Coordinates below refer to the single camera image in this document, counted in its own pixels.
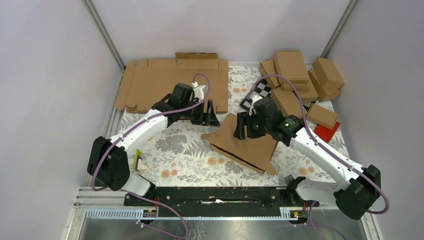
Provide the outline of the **cardboard box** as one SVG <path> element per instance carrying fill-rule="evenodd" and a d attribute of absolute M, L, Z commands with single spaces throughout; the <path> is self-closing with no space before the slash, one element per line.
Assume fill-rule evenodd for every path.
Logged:
<path fill-rule="evenodd" d="M 273 59 L 260 62 L 259 71 L 263 76 L 267 76 L 265 80 L 271 89 L 277 89 L 281 87 L 280 80 L 276 76 L 273 76 L 277 74 Z"/>
<path fill-rule="evenodd" d="M 321 101 L 325 102 L 325 101 L 335 100 L 341 94 L 341 91 L 338 90 L 338 89 L 331 89 L 331 88 L 323 87 L 320 84 L 318 77 L 317 77 L 317 75 L 316 75 L 316 73 L 313 69 L 308 71 L 308 75 L 309 75 L 309 78 L 310 78 L 314 88 L 315 88 L 315 91 L 318 95 L 318 98 Z"/>
<path fill-rule="evenodd" d="M 204 133 L 201 139 L 211 144 L 211 150 L 219 153 L 253 171 L 276 175 L 277 170 L 271 163 L 278 145 L 270 135 L 260 138 L 239 140 L 233 136 L 236 130 L 237 116 L 230 113 L 214 133 Z"/>
<path fill-rule="evenodd" d="M 307 83 L 293 83 L 293 86 L 298 91 L 302 102 L 312 103 L 318 99 L 318 94 L 312 84 L 312 81 L 308 81 Z M 276 101 L 279 101 L 281 104 L 286 103 L 295 103 L 298 104 L 299 100 L 296 94 L 293 92 L 291 85 L 286 82 L 283 82 L 281 87 L 273 92 L 273 98 Z"/>
<path fill-rule="evenodd" d="M 312 66 L 322 87 L 339 90 L 345 84 L 332 59 L 318 57 Z"/>
<path fill-rule="evenodd" d="M 292 84 L 306 84 L 310 78 L 300 50 L 277 51 L 274 55 L 276 71 Z"/>

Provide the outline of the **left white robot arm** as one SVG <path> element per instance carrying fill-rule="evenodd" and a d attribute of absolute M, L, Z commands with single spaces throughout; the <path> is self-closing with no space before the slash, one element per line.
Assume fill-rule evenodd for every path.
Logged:
<path fill-rule="evenodd" d="M 92 180 L 112 191 L 132 192 L 144 206 L 152 204 L 155 200 L 153 185 L 130 171 L 129 157 L 150 137 L 180 120 L 189 120 L 199 126 L 220 126 L 208 95 L 206 84 L 199 85 L 195 81 L 191 85 L 178 83 L 172 93 L 156 102 L 131 127 L 111 138 L 96 138 L 87 165 Z"/>

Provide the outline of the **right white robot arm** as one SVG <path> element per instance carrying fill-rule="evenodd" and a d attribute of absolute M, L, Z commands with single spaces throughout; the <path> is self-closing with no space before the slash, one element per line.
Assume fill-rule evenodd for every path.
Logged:
<path fill-rule="evenodd" d="M 316 163 L 333 183 L 298 177 L 289 184 L 287 201 L 293 206 L 306 201 L 335 205 L 347 217 L 359 220 L 365 213 L 384 214 L 390 204 L 381 188 L 381 172 L 345 157 L 313 134 L 305 117 L 284 116 L 269 97 L 254 95 L 249 111 L 236 115 L 233 136 L 239 140 L 266 135 L 282 142 Z"/>

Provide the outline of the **folded box on checkerboard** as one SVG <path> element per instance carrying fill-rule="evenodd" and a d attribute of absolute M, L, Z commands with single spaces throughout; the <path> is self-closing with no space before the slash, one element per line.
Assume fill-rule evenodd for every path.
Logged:
<path fill-rule="evenodd" d="M 301 103 L 292 91 L 284 91 L 281 88 L 275 88 L 271 91 L 270 98 L 275 102 L 277 108 L 282 112 L 284 117 L 293 115 L 302 118 Z"/>

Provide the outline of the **leaning folded cardboard box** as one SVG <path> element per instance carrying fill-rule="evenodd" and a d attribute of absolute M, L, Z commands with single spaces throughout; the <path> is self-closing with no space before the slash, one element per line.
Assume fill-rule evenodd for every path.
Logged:
<path fill-rule="evenodd" d="M 265 80 L 271 89 L 277 89 L 281 87 L 280 80 L 276 76 L 273 76 L 277 74 L 273 59 L 260 62 L 259 71 L 263 76 L 267 76 Z"/>

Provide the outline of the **folded box on red box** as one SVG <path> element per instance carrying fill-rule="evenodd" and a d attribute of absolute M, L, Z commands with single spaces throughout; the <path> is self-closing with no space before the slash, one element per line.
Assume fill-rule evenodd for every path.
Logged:
<path fill-rule="evenodd" d="M 328 110 L 320 105 L 312 103 L 306 114 L 306 119 L 321 125 L 327 129 L 332 129 L 339 118 L 339 114 Z"/>

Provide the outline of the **floral patterned table mat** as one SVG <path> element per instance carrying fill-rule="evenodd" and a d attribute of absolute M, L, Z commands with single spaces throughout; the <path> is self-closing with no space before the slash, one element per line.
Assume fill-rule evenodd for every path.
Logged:
<path fill-rule="evenodd" d="M 228 72 L 228 110 L 218 113 L 222 123 L 229 113 L 243 112 L 239 104 L 261 77 L 258 66 L 230 66 Z M 284 177 L 307 177 L 313 181 L 335 182 L 315 161 L 279 143 L 270 163 L 277 174 L 258 173 L 211 150 L 201 134 L 214 133 L 217 127 L 192 125 L 179 121 L 137 146 L 147 169 L 139 173 L 159 187 L 262 187 L 286 186 Z"/>

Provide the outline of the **black white checkerboard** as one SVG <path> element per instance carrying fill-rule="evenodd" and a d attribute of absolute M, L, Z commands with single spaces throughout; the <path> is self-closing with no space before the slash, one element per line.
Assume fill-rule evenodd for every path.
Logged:
<path fill-rule="evenodd" d="M 311 81 L 309 81 L 306 84 L 306 87 L 308 88 L 308 91 L 299 91 L 299 95 L 301 96 L 301 100 L 304 104 L 306 103 L 312 103 L 315 102 L 318 99 L 318 94 L 315 91 L 315 88 L 313 87 L 313 84 Z M 253 95 L 259 95 L 262 98 L 270 97 L 271 96 L 271 87 L 268 85 L 267 81 L 265 79 L 262 79 L 261 82 L 257 83 L 253 89 L 252 94 Z M 239 106 L 244 110 L 249 110 L 251 103 L 250 103 L 250 97 L 252 94 L 247 94 L 239 104 Z"/>

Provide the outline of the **stack of flat cardboard sheets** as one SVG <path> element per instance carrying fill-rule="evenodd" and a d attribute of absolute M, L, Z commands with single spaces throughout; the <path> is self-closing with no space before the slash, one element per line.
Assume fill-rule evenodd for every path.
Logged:
<path fill-rule="evenodd" d="M 209 99 L 217 113 L 229 110 L 229 62 L 216 53 L 177 52 L 175 58 L 131 60 L 124 71 L 115 108 L 129 113 L 145 113 L 170 94 L 175 85 L 210 83 Z"/>

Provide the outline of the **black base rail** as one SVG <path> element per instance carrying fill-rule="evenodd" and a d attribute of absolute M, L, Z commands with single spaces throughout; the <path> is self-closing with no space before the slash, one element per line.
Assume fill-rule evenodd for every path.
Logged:
<path fill-rule="evenodd" d="M 287 187 L 154 187 L 145 200 L 126 194 L 126 207 L 151 207 L 159 217 L 184 218 L 296 218 L 307 213 L 311 200 L 303 200 Z"/>

